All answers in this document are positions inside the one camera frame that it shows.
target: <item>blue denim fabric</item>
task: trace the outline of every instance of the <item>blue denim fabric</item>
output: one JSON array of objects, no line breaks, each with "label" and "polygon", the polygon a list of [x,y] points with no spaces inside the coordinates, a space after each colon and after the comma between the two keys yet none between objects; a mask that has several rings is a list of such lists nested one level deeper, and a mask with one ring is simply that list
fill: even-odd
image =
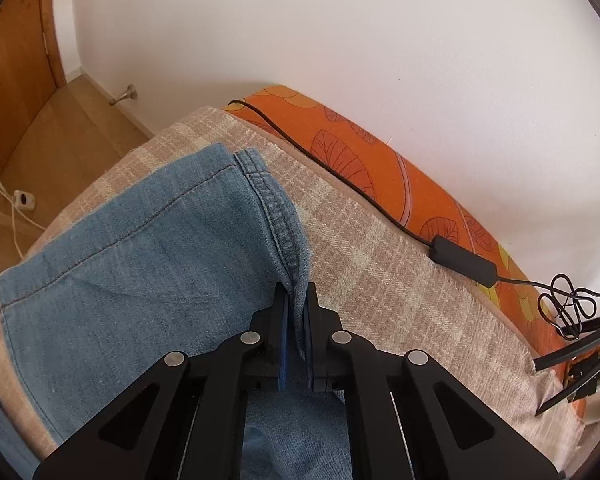
[{"label": "blue denim fabric", "polygon": [[13,428],[0,406],[0,453],[24,480],[30,480],[40,461]]},{"label": "blue denim fabric", "polygon": [[[282,282],[301,319],[309,248],[253,148],[214,144],[161,168],[0,276],[16,373],[62,442],[162,355],[211,351],[245,330]],[[245,479],[350,478],[346,416],[306,390],[251,397]]]}]

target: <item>orange fabric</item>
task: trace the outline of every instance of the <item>orange fabric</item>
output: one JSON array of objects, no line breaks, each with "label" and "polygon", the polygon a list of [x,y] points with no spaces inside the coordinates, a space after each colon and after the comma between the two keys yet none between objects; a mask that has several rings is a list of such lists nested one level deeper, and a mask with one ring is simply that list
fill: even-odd
[{"label": "orange fabric", "polygon": [[[440,234],[491,260],[500,276],[526,279],[506,250],[438,184],[357,124],[285,86],[272,86],[245,99],[262,110],[296,142],[373,197],[394,219],[427,240]],[[277,135],[252,110],[225,110]],[[480,289],[515,324],[530,346],[546,354],[565,345],[538,312],[531,286],[498,282]],[[555,368],[562,377],[564,365]]]}]

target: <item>wall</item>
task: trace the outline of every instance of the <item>wall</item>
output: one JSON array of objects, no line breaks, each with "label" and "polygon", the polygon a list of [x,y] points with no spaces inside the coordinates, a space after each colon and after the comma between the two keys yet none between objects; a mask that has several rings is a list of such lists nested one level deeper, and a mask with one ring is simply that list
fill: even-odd
[{"label": "wall", "polygon": [[78,43],[75,39],[74,0],[53,0],[56,38],[67,81],[81,74]]},{"label": "wall", "polygon": [[600,288],[600,20],[586,0],[74,0],[86,73],[159,130],[280,83],[418,165],[522,269]]}]

